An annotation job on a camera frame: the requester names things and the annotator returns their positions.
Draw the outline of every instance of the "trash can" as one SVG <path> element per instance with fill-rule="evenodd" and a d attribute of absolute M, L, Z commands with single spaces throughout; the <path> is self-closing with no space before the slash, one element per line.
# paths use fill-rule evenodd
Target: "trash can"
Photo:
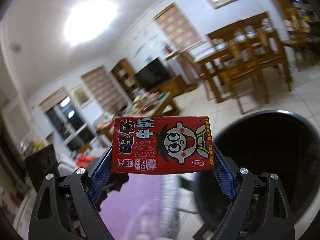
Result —
<path fill-rule="evenodd" d="M 279 176 L 292 210 L 296 236 L 301 236 L 310 222 L 300 223 L 300 232 L 296 223 L 301 222 L 312 202 L 320 203 L 320 198 L 315 199 L 320 185 L 320 139 L 313 126 L 292 112 L 267 110 L 234 122 L 214 142 L 238 167 L 246 167 L 255 175 L 267 172 Z M 231 200 L 223 195 L 212 171 L 197 173 L 194 192 L 200 216 L 207 228 L 215 231 Z"/>

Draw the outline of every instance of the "red milk carton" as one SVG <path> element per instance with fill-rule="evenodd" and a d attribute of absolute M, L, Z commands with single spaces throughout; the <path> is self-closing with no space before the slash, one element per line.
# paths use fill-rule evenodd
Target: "red milk carton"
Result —
<path fill-rule="evenodd" d="M 117 117 L 111 170 L 172 174 L 213 169 L 207 116 Z"/>

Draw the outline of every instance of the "metal screw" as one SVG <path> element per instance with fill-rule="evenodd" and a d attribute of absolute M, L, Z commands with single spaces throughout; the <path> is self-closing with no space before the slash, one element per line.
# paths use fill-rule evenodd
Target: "metal screw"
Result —
<path fill-rule="evenodd" d="M 248 170 L 246 168 L 240 168 L 239 170 L 242 174 L 248 174 Z"/>
<path fill-rule="evenodd" d="M 275 173 L 272 173 L 272 174 L 271 174 L 271 178 L 272 178 L 272 179 L 278 179 L 278 175 L 275 174 Z"/>
<path fill-rule="evenodd" d="M 52 178 L 53 178 L 53 174 L 52 173 L 49 173 L 49 174 L 47 174 L 47 176 L 45 176 L 45 179 L 47 179 L 47 180 L 50 180 Z"/>
<path fill-rule="evenodd" d="M 76 171 L 76 173 L 77 174 L 84 174 L 84 172 L 85 172 L 85 168 L 79 168 L 79 169 L 77 169 L 77 171 Z"/>

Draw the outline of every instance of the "wooden dining table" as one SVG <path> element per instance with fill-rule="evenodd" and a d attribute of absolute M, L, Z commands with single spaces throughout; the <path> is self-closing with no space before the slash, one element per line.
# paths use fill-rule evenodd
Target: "wooden dining table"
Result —
<path fill-rule="evenodd" d="M 265 32 L 267 34 L 268 38 L 271 38 L 271 33 L 274 29 L 273 28 L 265 28 Z M 240 35 L 235 38 L 235 41 L 237 41 L 237 44 L 239 46 L 239 50 L 245 50 L 245 44 L 244 41 L 247 39 L 251 40 L 252 43 L 260 42 L 257 34 L 255 32 L 250 32 L 247 33 L 247 35 Z M 221 58 L 228 53 L 226 52 L 227 50 L 227 43 L 222 43 L 217 45 L 215 48 L 209 48 L 203 52 L 200 52 L 194 56 L 194 62 L 199 66 L 201 72 L 204 74 L 204 76 L 207 77 L 207 81 L 209 83 L 210 89 L 213 92 L 215 96 L 215 100 L 217 103 L 221 103 L 224 100 L 221 97 L 220 91 L 212 78 L 212 73 L 209 72 L 209 69 L 206 67 L 205 64 L 211 63 L 212 68 L 214 69 L 216 75 L 218 76 L 219 73 L 221 73 L 223 70 L 219 69 L 217 65 L 215 64 L 214 60 Z"/>

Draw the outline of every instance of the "tv cabinet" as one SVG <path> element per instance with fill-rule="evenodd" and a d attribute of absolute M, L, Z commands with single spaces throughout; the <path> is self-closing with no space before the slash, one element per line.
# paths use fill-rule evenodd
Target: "tv cabinet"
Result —
<path fill-rule="evenodd" d="M 170 81 L 167 81 L 151 90 L 151 92 L 171 92 L 172 97 L 181 95 L 185 92 L 192 91 L 196 89 L 198 86 L 196 83 L 191 85 L 187 85 L 183 78 L 178 75 L 172 78 Z"/>

